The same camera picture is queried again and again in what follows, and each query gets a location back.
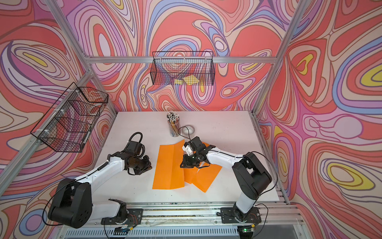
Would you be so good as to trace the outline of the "orange paper sheet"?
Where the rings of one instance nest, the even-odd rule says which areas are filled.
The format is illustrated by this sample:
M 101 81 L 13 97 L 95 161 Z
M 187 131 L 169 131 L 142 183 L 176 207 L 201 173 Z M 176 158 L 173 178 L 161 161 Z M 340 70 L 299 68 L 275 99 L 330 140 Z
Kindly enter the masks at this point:
M 185 186 L 183 162 L 185 141 L 175 144 L 160 145 L 152 189 L 173 190 Z
M 196 176 L 197 172 L 199 171 L 198 168 L 193 167 L 193 168 L 184 168 L 184 180 L 185 182 L 192 184 L 194 177 Z
M 198 169 L 192 180 L 192 184 L 206 193 L 220 173 L 221 169 L 221 166 L 215 164 L 211 164 L 209 167 Z

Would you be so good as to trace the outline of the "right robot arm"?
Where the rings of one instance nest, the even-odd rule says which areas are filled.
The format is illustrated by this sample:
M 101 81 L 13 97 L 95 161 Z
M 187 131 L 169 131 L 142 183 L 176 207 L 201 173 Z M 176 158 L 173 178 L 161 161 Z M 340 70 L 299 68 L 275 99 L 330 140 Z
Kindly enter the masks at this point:
M 212 165 L 231 169 L 241 189 L 239 199 L 232 207 L 221 208 L 217 213 L 224 224 L 261 222 L 255 203 L 272 182 L 272 177 L 258 157 L 248 152 L 233 154 L 214 145 L 204 144 L 198 136 L 182 146 L 184 151 L 181 168 L 202 169 Z

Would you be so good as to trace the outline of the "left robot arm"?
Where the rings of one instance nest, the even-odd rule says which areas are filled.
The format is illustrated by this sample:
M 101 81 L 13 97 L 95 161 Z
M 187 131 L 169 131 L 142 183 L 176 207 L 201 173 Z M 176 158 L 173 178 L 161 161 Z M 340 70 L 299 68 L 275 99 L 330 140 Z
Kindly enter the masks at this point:
M 106 162 L 74 179 L 64 178 L 48 201 L 47 218 L 56 226 L 66 225 L 78 229 L 88 221 L 100 220 L 103 225 L 139 224 L 137 216 L 121 200 L 108 199 L 95 203 L 92 194 L 122 171 L 138 176 L 152 169 L 142 142 L 129 138 L 122 151 L 107 156 Z

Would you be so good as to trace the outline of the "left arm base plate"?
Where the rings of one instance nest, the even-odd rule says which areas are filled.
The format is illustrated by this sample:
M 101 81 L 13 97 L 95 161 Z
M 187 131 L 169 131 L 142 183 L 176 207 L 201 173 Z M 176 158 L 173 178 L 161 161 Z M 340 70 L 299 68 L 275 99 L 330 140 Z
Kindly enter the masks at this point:
M 143 209 L 127 208 L 120 210 L 113 218 L 102 218 L 102 225 L 140 225 L 143 218 Z

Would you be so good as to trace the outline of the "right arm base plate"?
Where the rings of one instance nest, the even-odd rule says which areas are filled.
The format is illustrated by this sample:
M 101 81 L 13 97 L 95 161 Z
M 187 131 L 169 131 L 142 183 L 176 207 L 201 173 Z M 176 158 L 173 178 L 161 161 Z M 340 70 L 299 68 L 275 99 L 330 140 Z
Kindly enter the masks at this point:
M 252 207 L 247 213 L 241 212 L 236 206 L 232 208 L 221 208 L 216 214 L 221 217 L 223 224 L 233 224 L 233 223 L 251 223 L 258 225 L 262 222 L 259 209 L 257 207 Z

